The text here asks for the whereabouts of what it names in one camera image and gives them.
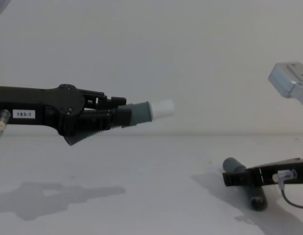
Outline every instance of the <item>cable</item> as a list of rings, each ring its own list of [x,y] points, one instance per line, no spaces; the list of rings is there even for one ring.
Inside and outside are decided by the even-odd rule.
[[[300,206],[300,205],[294,204],[293,202],[290,202],[289,199],[285,196],[285,193],[284,193],[284,190],[283,190],[283,189],[281,190],[281,193],[282,193],[282,197],[284,198],[284,200],[285,200],[287,203],[289,203],[291,206],[296,207],[296,208],[303,209],[303,206]]]

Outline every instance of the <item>label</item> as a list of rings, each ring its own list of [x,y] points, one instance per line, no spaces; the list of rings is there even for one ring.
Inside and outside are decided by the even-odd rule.
[[[36,118],[36,112],[35,112],[35,110],[14,109],[13,110],[13,118],[35,119]]]

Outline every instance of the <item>black cable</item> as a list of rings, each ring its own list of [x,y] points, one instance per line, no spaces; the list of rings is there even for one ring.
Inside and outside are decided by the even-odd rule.
[[[293,202],[290,202],[289,199],[285,196],[285,193],[284,193],[284,190],[283,190],[283,189],[281,190],[281,193],[282,193],[282,197],[284,198],[284,200],[285,200],[287,203],[289,203],[291,206],[296,207],[296,208],[303,209],[303,206],[300,206],[300,205],[294,204]]]

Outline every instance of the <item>white backdrop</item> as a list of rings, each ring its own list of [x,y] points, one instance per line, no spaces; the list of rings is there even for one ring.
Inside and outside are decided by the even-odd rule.
[[[0,86],[174,100],[127,134],[303,133],[267,80],[284,61],[303,63],[303,0],[12,0],[0,16]]]

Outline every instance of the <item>white foam tip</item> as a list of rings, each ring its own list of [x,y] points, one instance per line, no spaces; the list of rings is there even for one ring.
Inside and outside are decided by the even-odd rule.
[[[170,99],[163,100],[159,103],[149,102],[149,104],[153,121],[158,118],[165,118],[175,114],[175,106]]]

